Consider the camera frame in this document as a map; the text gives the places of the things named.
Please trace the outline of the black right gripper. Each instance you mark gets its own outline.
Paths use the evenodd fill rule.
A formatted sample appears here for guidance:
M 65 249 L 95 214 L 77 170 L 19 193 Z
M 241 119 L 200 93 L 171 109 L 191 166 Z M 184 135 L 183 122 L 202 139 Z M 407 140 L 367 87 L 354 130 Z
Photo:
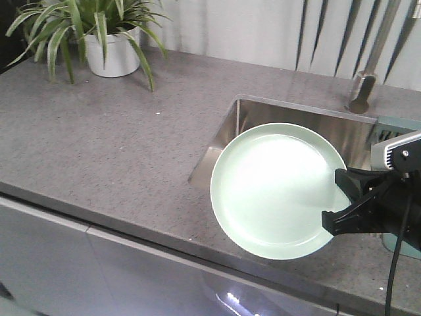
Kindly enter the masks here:
M 352 204 L 342 211 L 322 212 L 322 226 L 332 236 L 401 231 L 403 241 L 420 249 L 420 171 L 401 178 L 391 171 L 336 169 L 335 183 Z

